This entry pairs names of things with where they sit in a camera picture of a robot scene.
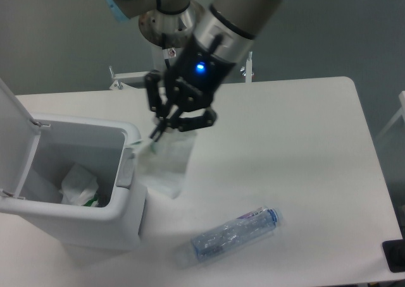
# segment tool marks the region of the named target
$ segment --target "bottle label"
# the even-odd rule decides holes
[[[255,211],[249,212],[247,214],[244,214],[243,216],[238,217],[238,219],[250,219],[253,216],[257,216],[258,214],[261,214],[263,211],[267,210],[267,207],[260,207],[256,209]]]
[[[261,214],[263,211],[267,211],[268,213],[270,213],[271,218],[273,219],[273,222],[277,223],[277,221],[278,221],[277,213],[273,209],[269,209],[265,206],[260,207],[260,208],[256,209],[255,211],[251,211],[247,214],[244,214],[243,216],[238,217],[238,219],[250,219],[251,217]]]

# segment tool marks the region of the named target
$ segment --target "white trash can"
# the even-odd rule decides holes
[[[0,123],[0,212],[63,243],[120,250],[139,244],[147,190],[135,182],[134,125],[31,116],[1,79]],[[76,163],[97,177],[106,207],[61,204],[61,182]]]

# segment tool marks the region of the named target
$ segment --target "empty water bottle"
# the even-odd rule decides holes
[[[192,238],[191,243],[202,262],[275,229],[278,223],[276,210],[260,207]]]

